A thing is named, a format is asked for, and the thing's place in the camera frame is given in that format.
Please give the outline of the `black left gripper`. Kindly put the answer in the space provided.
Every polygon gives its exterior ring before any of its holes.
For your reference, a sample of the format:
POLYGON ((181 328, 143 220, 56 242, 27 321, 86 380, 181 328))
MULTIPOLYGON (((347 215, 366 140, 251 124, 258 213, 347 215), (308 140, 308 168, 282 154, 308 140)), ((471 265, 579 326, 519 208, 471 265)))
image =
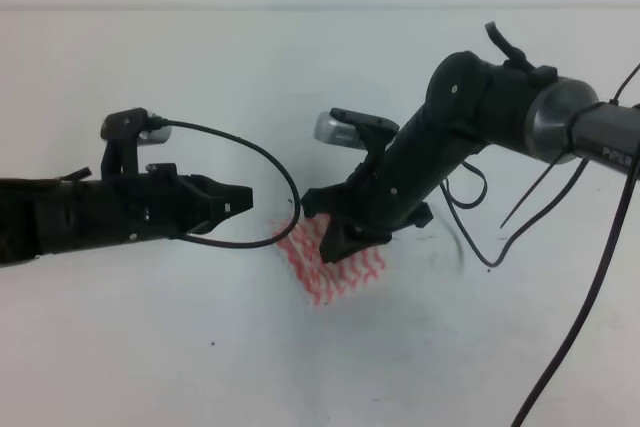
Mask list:
POLYGON ((83 247, 183 239, 211 233, 254 207, 250 187, 203 175, 178 174, 173 164, 145 173, 74 186, 74 233, 83 247), (207 220, 200 222, 200 213, 207 220))

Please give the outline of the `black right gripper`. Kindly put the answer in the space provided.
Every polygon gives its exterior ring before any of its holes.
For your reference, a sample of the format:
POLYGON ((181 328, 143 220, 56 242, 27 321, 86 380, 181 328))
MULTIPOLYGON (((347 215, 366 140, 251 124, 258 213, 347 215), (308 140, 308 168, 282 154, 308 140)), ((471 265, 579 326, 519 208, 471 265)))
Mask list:
POLYGON ((331 218, 319 247, 337 263, 385 245, 405 227, 423 227, 432 215, 424 199, 450 174, 448 131, 400 131, 362 136, 367 155, 344 184, 310 188, 301 198, 306 218, 331 218))

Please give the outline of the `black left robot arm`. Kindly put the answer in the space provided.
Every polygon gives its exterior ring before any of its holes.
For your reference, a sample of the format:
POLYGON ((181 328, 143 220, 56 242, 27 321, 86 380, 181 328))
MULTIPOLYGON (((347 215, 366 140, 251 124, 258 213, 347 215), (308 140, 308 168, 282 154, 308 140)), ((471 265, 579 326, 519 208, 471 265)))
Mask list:
POLYGON ((252 207, 251 188, 181 175, 173 164, 91 181, 4 179, 1 264, 206 234, 252 207))

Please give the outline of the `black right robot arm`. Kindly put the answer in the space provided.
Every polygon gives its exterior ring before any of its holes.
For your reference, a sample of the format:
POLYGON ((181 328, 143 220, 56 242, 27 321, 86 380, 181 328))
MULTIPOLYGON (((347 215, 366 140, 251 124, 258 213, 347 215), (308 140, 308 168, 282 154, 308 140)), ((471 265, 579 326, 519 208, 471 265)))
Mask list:
POLYGON ((425 101, 404 125, 334 108, 320 114, 319 141, 366 156, 342 183, 308 190, 307 217, 325 214, 321 258, 338 262, 388 243, 432 219, 427 196, 468 157, 496 145, 545 163, 586 159, 628 173, 639 146, 639 112, 602 102, 593 88, 534 66, 494 24, 487 33, 505 55, 488 63, 469 51, 443 60, 425 101))

